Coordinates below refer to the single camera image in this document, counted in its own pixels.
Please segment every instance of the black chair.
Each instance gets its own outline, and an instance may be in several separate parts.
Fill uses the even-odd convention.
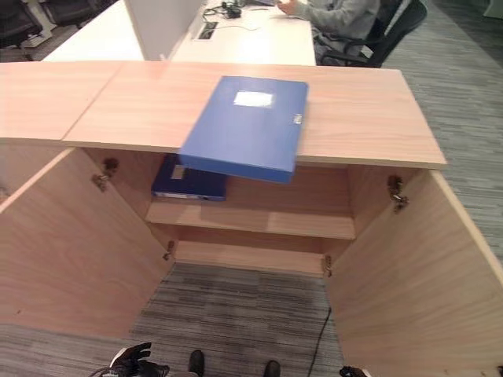
[[[427,15],[428,10],[421,0],[411,0],[390,31],[384,36],[373,38],[371,35],[366,40],[350,40],[345,45],[342,53],[334,49],[327,51],[321,57],[321,65],[333,65],[330,64],[331,60],[337,59],[349,67],[380,68],[402,39],[421,25]],[[348,55],[348,51],[352,46],[368,46],[372,50],[372,54],[370,57],[367,57],[364,53],[360,53],[358,56]]]
[[[49,21],[57,26],[75,25],[80,29],[85,20],[99,13],[92,0],[45,0],[39,3]]]
[[[21,0],[0,0],[0,48],[16,46],[33,61],[22,43],[42,32],[42,25]]]

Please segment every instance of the gray sweater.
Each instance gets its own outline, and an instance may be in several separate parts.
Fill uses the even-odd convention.
[[[313,33],[330,34],[348,38],[366,38],[379,12],[380,0],[310,0],[296,8],[296,16],[309,20]],[[343,51],[344,42],[324,41],[333,48]],[[350,53],[358,55],[361,48]]]

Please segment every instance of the cable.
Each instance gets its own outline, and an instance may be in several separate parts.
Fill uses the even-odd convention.
[[[320,335],[318,335],[318,341],[316,342],[316,348],[314,349],[313,360],[311,361],[311,365],[309,367],[309,371],[307,373],[307,377],[311,376],[311,372],[313,371],[314,362],[316,361],[316,355],[318,354],[318,347],[320,346],[321,337],[323,336],[323,331],[325,331],[325,327],[327,322],[329,322],[330,314],[332,314],[332,308],[329,308],[329,313],[325,318],[325,322],[323,323],[323,327],[321,328]]]

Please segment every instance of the blue binder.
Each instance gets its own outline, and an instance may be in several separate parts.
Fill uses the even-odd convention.
[[[290,182],[307,91],[305,82],[223,76],[179,151],[182,164]]]
[[[223,201],[227,176],[179,165],[176,155],[168,154],[152,184],[152,195],[165,198]]]

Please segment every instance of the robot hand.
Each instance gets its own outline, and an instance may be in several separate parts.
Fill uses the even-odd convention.
[[[166,377],[170,371],[167,365],[158,365],[146,360],[150,356],[151,342],[122,348],[113,358],[110,367],[102,368],[101,377]]]

